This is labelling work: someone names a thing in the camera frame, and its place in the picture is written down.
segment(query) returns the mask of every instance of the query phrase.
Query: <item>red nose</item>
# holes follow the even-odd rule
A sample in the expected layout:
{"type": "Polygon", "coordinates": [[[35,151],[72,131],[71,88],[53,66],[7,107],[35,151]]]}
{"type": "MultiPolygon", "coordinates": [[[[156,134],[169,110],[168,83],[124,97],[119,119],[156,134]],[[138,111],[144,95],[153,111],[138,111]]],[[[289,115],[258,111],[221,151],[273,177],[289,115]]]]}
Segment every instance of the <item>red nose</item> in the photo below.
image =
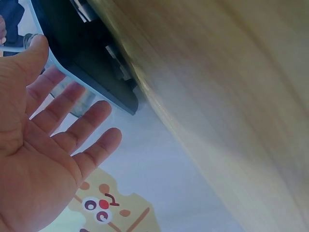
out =
{"type": "Polygon", "coordinates": [[[106,200],[100,200],[99,205],[102,209],[108,209],[110,207],[110,204],[106,200]]]}

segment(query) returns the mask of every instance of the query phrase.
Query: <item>cartoon eye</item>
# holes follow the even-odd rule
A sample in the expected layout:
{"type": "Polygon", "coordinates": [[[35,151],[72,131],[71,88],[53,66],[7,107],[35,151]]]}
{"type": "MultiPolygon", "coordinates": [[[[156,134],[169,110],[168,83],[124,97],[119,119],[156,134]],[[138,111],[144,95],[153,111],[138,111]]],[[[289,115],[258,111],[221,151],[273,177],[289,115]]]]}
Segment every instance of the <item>cartoon eye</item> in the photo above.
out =
{"type": "Polygon", "coordinates": [[[88,212],[94,211],[98,206],[98,199],[94,197],[87,197],[83,200],[83,208],[88,212]]]}
{"type": "Polygon", "coordinates": [[[112,212],[110,210],[100,211],[95,215],[97,223],[105,225],[112,221],[112,212]]]}

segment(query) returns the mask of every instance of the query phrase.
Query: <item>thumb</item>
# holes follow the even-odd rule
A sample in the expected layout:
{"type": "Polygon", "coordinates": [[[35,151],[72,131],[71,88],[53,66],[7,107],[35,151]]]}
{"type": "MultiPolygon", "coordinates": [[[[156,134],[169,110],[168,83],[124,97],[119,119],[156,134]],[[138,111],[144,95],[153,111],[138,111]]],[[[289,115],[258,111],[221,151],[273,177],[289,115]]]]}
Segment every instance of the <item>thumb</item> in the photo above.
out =
{"type": "Polygon", "coordinates": [[[30,47],[15,56],[8,57],[12,65],[16,68],[20,77],[25,79],[26,85],[34,82],[48,59],[48,41],[45,36],[37,35],[32,41],[30,47]]]}

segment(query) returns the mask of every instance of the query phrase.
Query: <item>wooden surface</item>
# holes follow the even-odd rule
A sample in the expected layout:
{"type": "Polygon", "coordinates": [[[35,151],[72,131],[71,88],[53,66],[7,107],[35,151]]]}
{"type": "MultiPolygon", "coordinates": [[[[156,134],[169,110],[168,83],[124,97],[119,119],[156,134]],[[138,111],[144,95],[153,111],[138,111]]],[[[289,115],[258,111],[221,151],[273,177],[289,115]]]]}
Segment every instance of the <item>wooden surface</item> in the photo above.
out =
{"type": "Polygon", "coordinates": [[[309,1],[89,1],[244,230],[309,231],[309,1]]]}

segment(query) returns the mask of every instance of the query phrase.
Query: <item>finger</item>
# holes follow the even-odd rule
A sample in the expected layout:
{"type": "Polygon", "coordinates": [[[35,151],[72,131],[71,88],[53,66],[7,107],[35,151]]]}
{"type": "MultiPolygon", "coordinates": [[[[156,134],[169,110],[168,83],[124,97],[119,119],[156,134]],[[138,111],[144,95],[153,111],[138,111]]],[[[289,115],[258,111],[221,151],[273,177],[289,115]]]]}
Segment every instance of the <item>finger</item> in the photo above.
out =
{"type": "Polygon", "coordinates": [[[5,43],[4,38],[5,38],[6,34],[7,34],[6,29],[0,31],[0,40],[1,40],[2,43],[5,43]]]}
{"type": "Polygon", "coordinates": [[[117,128],[109,129],[99,140],[83,153],[73,156],[84,181],[120,145],[122,135],[117,128]]]}
{"type": "Polygon", "coordinates": [[[55,140],[63,150],[72,154],[86,141],[94,130],[107,119],[111,111],[111,105],[106,101],[99,101],[66,132],[53,136],[53,140],[55,140]]]}
{"type": "Polygon", "coordinates": [[[26,114],[28,117],[33,115],[53,88],[64,78],[65,74],[60,72],[55,66],[52,66],[27,87],[26,114]]]}
{"type": "Polygon", "coordinates": [[[36,115],[34,122],[45,133],[52,134],[82,97],[85,88],[78,83],[70,84],[62,94],[56,97],[42,112],[36,115]]]}
{"type": "Polygon", "coordinates": [[[14,74],[22,77],[26,85],[30,85],[37,79],[48,59],[48,41],[45,36],[37,35],[30,47],[16,56],[7,57],[7,65],[14,74]]]}
{"type": "Polygon", "coordinates": [[[0,15],[0,39],[3,39],[6,36],[5,21],[4,18],[0,15]]]}

